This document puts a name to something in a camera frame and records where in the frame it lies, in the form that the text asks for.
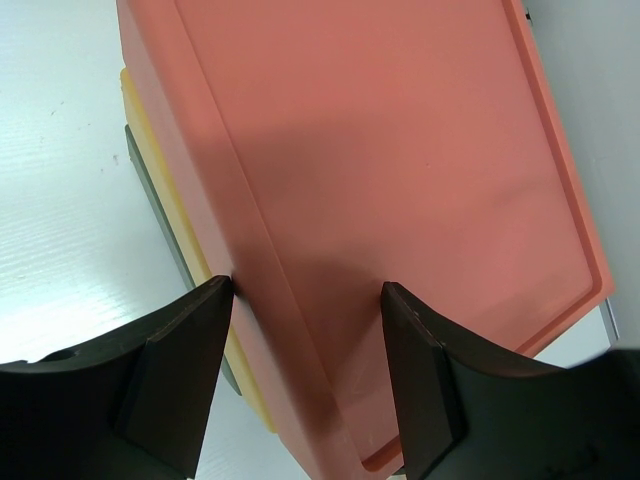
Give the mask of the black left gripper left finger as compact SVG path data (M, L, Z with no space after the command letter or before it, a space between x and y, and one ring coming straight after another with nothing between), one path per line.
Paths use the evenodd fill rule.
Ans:
M191 479L227 339L233 284L36 362L1 367L5 479Z

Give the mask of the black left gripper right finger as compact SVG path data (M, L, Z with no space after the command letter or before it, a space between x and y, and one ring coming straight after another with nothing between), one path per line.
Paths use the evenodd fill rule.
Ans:
M381 313L410 479L635 479L639 353L572 368L507 350L387 282Z

